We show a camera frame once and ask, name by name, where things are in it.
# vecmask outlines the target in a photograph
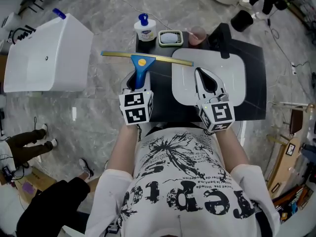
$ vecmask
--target soap dish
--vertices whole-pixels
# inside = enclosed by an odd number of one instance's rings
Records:
[[[161,42],[161,35],[166,34],[166,33],[171,33],[171,34],[176,34],[178,36],[178,40],[176,43],[162,43]],[[158,40],[159,40],[159,45],[160,46],[180,46],[183,44],[183,35],[182,31],[178,30],[165,30],[165,31],[160,31],[158,33]]]

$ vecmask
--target white t-shirt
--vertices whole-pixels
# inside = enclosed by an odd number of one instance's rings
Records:
[[[134,178],[113,169],[100,177],[86,236],[105,236],[116,220],[123,237],[276,235],[279,214],[260,167],[229,174],[202,129],[164,129],[137,148]]]
[[[8,167],[10,172],[16,170],[14,160],[12,157],[12,152],[9,145],[5,141],[0,142],[0,171],[2,168]]]

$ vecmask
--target brown pants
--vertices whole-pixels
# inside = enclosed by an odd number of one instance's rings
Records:
[[[12,156],[16,165],[20,166],[30,159],[45,154],[53,149],[50,141],[45,142],[44,145],[33,147],[24,147],[25,145],[44,138],[46,132],[44,129],[34,130],[32,132],[20,133],[7,139],[6,142],[11,148]]]

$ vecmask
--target sleeve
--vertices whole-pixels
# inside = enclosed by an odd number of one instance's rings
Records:
[[[276,236],[280,227],[280,216],[270,198],[261,168],[241,164],[231,171],[231,177],[249,199],[254,201],[261,236]]]
[[[102,174],[95,190],[85,236],[104,235],[106,228],[117,218],[132,180],[133,177],[125,171],[107,169]]]

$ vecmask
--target pink cup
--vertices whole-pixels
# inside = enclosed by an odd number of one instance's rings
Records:
[[[206,38],[206,31],[200,26],[193,26],[189,31],[189,43],[198,45]]]

